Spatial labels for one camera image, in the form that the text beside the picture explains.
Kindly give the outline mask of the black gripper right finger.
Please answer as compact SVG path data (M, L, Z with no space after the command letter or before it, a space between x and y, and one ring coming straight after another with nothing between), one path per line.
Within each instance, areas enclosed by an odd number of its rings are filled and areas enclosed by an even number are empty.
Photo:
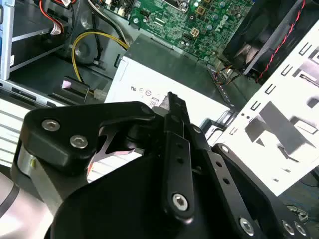
M300 219L223 144L209 146L202 130L185 127L191 153L217 194L231 239L309 239Z

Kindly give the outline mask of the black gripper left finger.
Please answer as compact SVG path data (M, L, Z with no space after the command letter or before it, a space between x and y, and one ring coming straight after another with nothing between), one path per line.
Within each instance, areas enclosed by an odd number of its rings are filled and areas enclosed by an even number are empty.
M163 116L138 101L33 110L23 121L18 162L32 156L61 174L77 176L94 161L140 149L162 165L160 203L164 212L178 221L192 221L186 104L170 92L160 107L166 111Z

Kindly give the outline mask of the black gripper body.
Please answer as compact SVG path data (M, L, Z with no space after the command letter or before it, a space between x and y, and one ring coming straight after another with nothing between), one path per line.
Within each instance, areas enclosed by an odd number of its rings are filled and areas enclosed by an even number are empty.
M208 172L203 153L191 155L194 219L189 225L165 213L161 202L163 162L154 156L133 160L75 191L59 208L53 239L241 239Z

